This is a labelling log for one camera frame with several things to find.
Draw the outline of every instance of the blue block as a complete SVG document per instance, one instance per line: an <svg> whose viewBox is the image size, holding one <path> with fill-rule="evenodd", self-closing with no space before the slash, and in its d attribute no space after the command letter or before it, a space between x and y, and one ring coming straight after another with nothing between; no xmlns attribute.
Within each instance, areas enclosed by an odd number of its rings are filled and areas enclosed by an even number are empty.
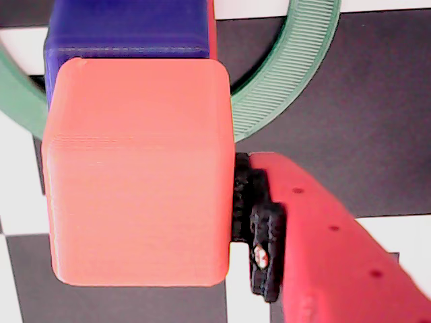
<svg viewBox="0 0 431 323"><path fill-rule="evenodd" d="M56 0L45 42L48 102L60 67L83 58L208 58L207 0Z"/></svg>

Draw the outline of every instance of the ridged green ring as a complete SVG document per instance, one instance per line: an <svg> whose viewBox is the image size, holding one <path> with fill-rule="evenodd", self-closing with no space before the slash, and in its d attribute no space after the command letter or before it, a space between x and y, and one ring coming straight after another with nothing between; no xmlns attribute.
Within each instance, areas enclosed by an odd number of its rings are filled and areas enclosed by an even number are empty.
<svg viewBox="0 0 431 323"><path fill-rule="evenodd" d="M329 49L339 6L340 0L290 0L268 57L232 94L235 142L269 124L300 95ZM45 95L0 48L0 111L41 139L46 105Z"/></svg>

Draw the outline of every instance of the screw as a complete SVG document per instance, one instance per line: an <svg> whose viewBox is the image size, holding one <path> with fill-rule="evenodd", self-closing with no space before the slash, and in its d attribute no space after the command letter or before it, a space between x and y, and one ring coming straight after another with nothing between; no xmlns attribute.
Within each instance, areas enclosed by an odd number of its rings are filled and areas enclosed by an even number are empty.
<svg viewBox="0 0 431 323"><path fill-rule="evenodd" d="M265 269L268 266L268 255L261 245L257 245L254 249L255 261L260 269Z"/></svg>

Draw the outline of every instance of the orange cube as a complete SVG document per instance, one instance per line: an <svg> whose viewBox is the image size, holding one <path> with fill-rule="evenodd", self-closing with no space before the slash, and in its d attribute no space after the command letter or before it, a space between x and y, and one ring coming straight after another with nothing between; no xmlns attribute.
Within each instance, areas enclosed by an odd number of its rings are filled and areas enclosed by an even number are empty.
<svg viewBox="0 0 431 323"><path fill-rule="evenodd" d="M209 59L72 59L42 144L56 276L210 286L226 276L234 135Z"/></svg>

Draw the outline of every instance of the checkered surface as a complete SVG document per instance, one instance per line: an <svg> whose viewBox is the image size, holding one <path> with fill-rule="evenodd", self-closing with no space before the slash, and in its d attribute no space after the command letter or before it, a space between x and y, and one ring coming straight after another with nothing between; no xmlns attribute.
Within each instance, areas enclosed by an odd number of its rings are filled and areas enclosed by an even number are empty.
<svg viewBox="0 0 431 323"><path fill-rule="evenodd" d="M37 19L24 16L0 26L26 20L24 32L31 33L46 23L45 9ZM219 54L232 83L259 61L281 21L218 22ZM430 10L343 14L304 93L238 150L278 151L305 167L431 296L429 21ZM241 244L232 245L226 280L212 288L60 283L50 264L39 147L0 113L0 322L283 322L279 303L251 295Z"/></svg>

